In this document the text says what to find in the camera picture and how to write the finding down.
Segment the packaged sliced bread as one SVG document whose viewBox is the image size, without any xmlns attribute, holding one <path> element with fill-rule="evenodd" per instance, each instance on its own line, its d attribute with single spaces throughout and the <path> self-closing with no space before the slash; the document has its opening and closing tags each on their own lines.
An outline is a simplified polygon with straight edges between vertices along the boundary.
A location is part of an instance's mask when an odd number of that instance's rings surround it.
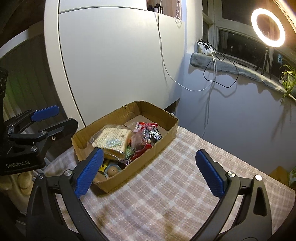
<svg viewBox="0 0 296 241">
<path fill-rule="evenodd" d="M 94 148 L 100 148 L 107 159 L 122 161 L 125 159 L 125 152 L 133 135 L 133 131 L 122 125 L 105 125 L 94 134 L 89 144 Z"/>
</svg>

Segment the egg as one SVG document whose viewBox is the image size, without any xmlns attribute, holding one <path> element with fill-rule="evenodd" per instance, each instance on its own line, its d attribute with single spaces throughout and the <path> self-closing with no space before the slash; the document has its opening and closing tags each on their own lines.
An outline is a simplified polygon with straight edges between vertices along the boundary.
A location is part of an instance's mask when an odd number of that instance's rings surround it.
<svg viewBox="0 0 296 241">
<path fill-rule="evenodd" d="M 110 164 L 104 170 L 104 176 L 108 179 L 121 172 L 121 168 L 117 164 Z"/>
</svg>

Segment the red date snack packet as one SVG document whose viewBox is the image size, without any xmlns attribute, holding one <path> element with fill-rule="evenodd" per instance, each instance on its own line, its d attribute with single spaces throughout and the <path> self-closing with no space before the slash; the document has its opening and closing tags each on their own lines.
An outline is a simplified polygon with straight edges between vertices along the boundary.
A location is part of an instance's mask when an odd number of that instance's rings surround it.
<svg viewBox="0 0 296 241">
<path fill-rule="evenodd" d="M 138 121 L 135 124 L 133 135 L 128 142 L 126 148 L 125 157 L 130 164 L 136 158 L 141 156 L 145 151 L 152 148 L 156 142 L 152 137 L 152 130 L 156 130 L 158 127 L 157 123 L 147 123 Z"/>
</svg>

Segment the yellow snack packet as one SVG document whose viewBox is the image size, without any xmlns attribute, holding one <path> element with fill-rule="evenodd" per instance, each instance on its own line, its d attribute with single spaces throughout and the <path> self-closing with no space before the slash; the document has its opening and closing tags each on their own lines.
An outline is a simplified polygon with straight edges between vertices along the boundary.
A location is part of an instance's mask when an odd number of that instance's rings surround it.
<svg viewBox="0 0 296 241">
<path fill-rule="evenodd" d="M 108 167 L 108 165 L 109 165 L 109 159 L 104 159 L 103 160 L 103 163 L 102 163 L 102 165 L 100 166 L 100 168 L 99 168 L 99 172 L 100 173 L 104 173 L 104 171 L 105 171 L 105 169 Z"/>
</svg>

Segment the green box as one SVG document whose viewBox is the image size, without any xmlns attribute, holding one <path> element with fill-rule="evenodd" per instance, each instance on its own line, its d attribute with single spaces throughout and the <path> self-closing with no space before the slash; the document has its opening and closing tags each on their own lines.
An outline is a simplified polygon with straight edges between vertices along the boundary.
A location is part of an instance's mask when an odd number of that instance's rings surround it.
<svg viewBox="0 0 296 241">
<path fill-rule="evenodd" d="M 296 182 L 296 167 L 294 167 L 288 175 L 288 184 L 291 186 Z"/>
</svg>

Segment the brown cardboard box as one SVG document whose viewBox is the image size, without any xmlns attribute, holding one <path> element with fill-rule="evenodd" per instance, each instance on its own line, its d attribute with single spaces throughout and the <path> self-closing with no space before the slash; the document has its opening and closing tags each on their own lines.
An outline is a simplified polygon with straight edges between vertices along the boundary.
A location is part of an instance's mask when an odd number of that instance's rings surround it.
<svg viewBox="0 0 296 241">
<path fill-rule="evenodd" d="M 146 101 L 134 101 L 103 116 L 72 137 L 79 161 L 95 149 L 111 167 L 115 162 L 124 166 L 114 176 L 107 169 L 96 169 L 92 183 L 108 193 L 134 175 L 175 138 L 179 120 L 169 112 Z"/>
</svg>

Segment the white cabinet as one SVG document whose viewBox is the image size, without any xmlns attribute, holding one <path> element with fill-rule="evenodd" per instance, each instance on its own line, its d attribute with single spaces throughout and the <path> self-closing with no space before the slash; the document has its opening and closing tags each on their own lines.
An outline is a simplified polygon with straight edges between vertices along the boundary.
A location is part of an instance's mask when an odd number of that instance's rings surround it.
<svg viewBox="0 0 296 241">
<path fill-rule="evenodd" d="M 68 117 L 79 128 L 136 100 L 167 108 L 185 94 L 189 58 L 202 34 L 201 1 L 161 1 L 181 18 L 146 9 L 146 1 L 46 1 L 48 63 Z"/>
</svg>

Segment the plaid beige tablecloth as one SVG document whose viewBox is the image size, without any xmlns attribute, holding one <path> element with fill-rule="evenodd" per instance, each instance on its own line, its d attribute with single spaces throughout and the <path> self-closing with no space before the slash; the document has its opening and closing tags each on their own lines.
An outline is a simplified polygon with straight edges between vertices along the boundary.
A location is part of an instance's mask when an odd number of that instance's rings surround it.
<svg viewBox="0 0 296 241">
<path fill-rule="evenodd" d="M 218 202 L 196 166 L 199 149 L 240 177 L 260 174 L 238 157 L 178 127 L 174 140 L 132 178 L 109 193 L 92 185 L 81 201 L 109 240 L 190 240 Z"/>
</svg>

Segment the black-white snack packet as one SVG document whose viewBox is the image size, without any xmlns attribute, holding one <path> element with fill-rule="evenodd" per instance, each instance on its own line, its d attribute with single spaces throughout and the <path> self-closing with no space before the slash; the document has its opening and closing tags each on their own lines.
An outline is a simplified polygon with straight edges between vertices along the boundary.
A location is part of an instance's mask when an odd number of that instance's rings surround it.
<svg viewBox="0 0 296 241">
<path fill-rule="evenodd" d="M 162 135 L 159 132 L 158 128 L 153 128 L 152 130 L 149 131 L 151 137 L 154 139 L 154 142 L 158 142 L 162 139 Z"/>
</svg>

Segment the green potted plant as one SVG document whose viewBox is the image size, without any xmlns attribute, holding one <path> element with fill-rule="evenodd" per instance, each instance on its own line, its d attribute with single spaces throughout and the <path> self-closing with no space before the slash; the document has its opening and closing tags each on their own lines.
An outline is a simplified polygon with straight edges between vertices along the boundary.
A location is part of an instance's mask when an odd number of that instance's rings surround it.
<svg viewBox="0 0 296 241">
<path fill-rule="evenodd" d="M 281 66 L 281 69 L 283 69 L 283 72 L 280 76 L 280 79 L 281 84 L 285 89 L 282 100 L 284 100 L 286 97 L 289 97 L 295 101 L 295 97 L 292 94 L 295 87 L 295 68 L 293 66 L 285 64 Z"/>
</svg>

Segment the white power strip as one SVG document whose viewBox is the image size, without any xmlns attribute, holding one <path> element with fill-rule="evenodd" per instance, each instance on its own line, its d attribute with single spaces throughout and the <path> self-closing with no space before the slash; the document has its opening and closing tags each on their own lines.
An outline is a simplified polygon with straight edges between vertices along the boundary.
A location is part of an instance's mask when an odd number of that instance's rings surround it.
<svg viewBox="0 0 296 241">
<path fill-rule="evenodd" d="M 202 41 L 197 42 L 197 51 L 198 53 L 204 54 L 206 56 L 214 55 L 213 48 L 209 44 Z"/>
</svg>

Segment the grey windowsill mat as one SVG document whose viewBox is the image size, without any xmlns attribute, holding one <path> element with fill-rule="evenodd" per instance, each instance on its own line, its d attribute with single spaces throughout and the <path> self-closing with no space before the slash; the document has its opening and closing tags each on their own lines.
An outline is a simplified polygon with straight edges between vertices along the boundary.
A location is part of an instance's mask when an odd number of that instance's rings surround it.
<svg viewBox="0 0 296 241">
<path fill-rule="evenodd" d="M 200 53 L 193 53 L 191 55 L 190 64 L 193 67 L 207 69 L 207 70 L 210 70 L 210 69 L 213 70 L 213 67 L 214 67 L 212 57 L 206 56 Z M 265 86 L 268 86 L 269 88 L 274 89 L 278 92 L 281 92 L 283 94 L 285 92 L 285 89 L 279 82 L 270 80 L 269 78 L 251 70 L 250 68 L 243 67 L 237 63 L 233 64 L 229 60 L 219 60 L 219 59 L 216 59 L 216 65 L 217 65 L 216 69 L 218 72 L 223 72 L 228 74 L 238 73 L 241 76 L 244 76 L 256 82 L 260 82 Z"/>
</svg>

